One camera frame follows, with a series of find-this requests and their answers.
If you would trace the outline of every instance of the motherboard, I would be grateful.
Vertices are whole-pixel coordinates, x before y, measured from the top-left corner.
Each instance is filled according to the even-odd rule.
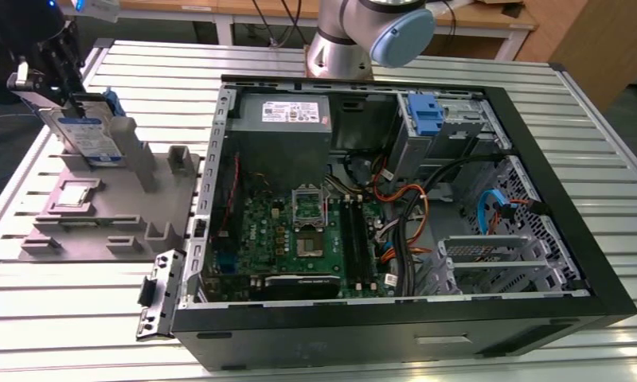
[[[316,298],[388,296],[393,291],[368,241],[380,216],[378,203],[324,197],[317,189],[297,189],[288,197],[248,198],[238,250],[217,253],[218,275],[204,280],[208,299],[266,299],[261,291],[273,287],[280,290],[273,299],[293,299],[300,283],[314,283],[306,293]]]

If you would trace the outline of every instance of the white table leg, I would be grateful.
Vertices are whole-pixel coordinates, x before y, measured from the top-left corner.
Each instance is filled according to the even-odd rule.
[[[217,40],[220,45],[233,45],[233,17],[230,14],[214,14]]]
[[[509,36],[500,46],[498,54],[494,59],[501,61],[514,60],[526,36],[529,36],[529,30],[526,29],[516,29],[509,32]]]

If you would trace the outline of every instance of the floor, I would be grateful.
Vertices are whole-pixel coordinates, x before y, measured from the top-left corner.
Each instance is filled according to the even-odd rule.
[[[81,30],[81,47],[89,52],[93,42],[99,37],[123,40],[217,43],[214,26],[208,23],[193,24],[182,21],[121,20],[115,25],[89,18],[78,18]],[[285,27],[272,27],[274,36],[284,36]],[[302,28],[308,38],[313,30]],[[258,26],[237,25],[234,30],[238,45],[268,46],[269,35]],[[285,47],[300,48],[301,40],[296,33],[289,37]],[[10,72],[9,59],[0,51],[0,115],[29,114],[29,110],[9,93],[1,91]],[[618,135],[637,155],[637,95],[628,89],[605,113],[605,117]],[[0,119],[0,192],[18,163],[30,147],[42,123],[29,116],[11,116]]]

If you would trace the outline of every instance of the ram slot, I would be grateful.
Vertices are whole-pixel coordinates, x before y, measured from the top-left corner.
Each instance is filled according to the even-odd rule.
[[[362,280],[357,257],[357,242],[353,235],[350,201],[342,201],[340,204],[340,228],[342,230],[342,255],[348,285],[358,288]]]
[[[373,262],[372,256],[368,252],[368,229],[365,223],[365,217],[362,217],[362,205],[361,203],[352,203],[350,205],[352,216],[352,239],[353,246],[357,251],[358,268],[361,274],[361,280],[369,287],[374,283],[373,278]]]

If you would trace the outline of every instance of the metal slat surface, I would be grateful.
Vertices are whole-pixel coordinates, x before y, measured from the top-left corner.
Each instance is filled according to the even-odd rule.
[[[221,74],[302,76],[293,49],[115,41],[90,60],[87,90],[119,95],[154,152],[185,143],[206,153]],[[637,164],[546,64],[425,57],[376,65],[376,79],[504,87],[637,303]],[[0,219],[0,380],[228,378],[178,342],[133,341],[138,285],[149,263],[25,264],[21,238],[62,168],[49,139]],[[240,372],[240,380],[637,380],[637,316],[522,357]]]

